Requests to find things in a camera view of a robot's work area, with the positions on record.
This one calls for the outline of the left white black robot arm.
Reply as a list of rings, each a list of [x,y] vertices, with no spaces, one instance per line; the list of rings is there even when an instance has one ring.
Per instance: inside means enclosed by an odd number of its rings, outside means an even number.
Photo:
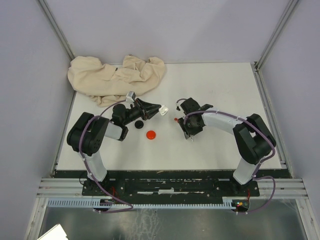
[[[139,118],[146,121],[158,113],[165,115],[168,112],[164,105],[145,102],[140,98],[133,100],[129,108],[123,103],[119,101],[111,105],[111,119],[101,114],[83,112],[67,134],[67,144],[82,158],[87,176],[95,180],[93,189],[99,195],[106,195],[111,189],[111,183],[105,179],[107,169],[100,155],[104,138],[122,142],[129,132],[127,125],[131,122]]]

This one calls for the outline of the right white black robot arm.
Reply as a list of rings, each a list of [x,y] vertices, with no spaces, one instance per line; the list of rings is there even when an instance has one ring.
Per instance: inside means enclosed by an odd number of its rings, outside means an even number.
[[[204,127],[214,127],[234,136],[241,159],[229,189],[236,196],[246,192],[262,163],[276,153],[276,140],[262,117],[254,113],[243,118],[210,104],[201,106],[191,97],[180,98],[175,104],[176,110],[184,113],[177,122],[186,139],[199,134]]]

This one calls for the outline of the white earbud charging case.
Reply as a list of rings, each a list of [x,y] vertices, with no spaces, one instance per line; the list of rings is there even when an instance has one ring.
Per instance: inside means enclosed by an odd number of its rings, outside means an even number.
[[[165,105],[162,105],[159,109],[158,109],[159,113],[161,116],[165,116],[168,111],[169,111],[169,108]]]

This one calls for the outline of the black earbud charging case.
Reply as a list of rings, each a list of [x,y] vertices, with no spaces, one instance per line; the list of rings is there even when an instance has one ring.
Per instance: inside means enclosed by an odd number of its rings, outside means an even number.
[[[144,122],[142,120],[137,120],[135,123],[134,123],[134,126],[135,128],[137,129],[142,129],[144,127]]]

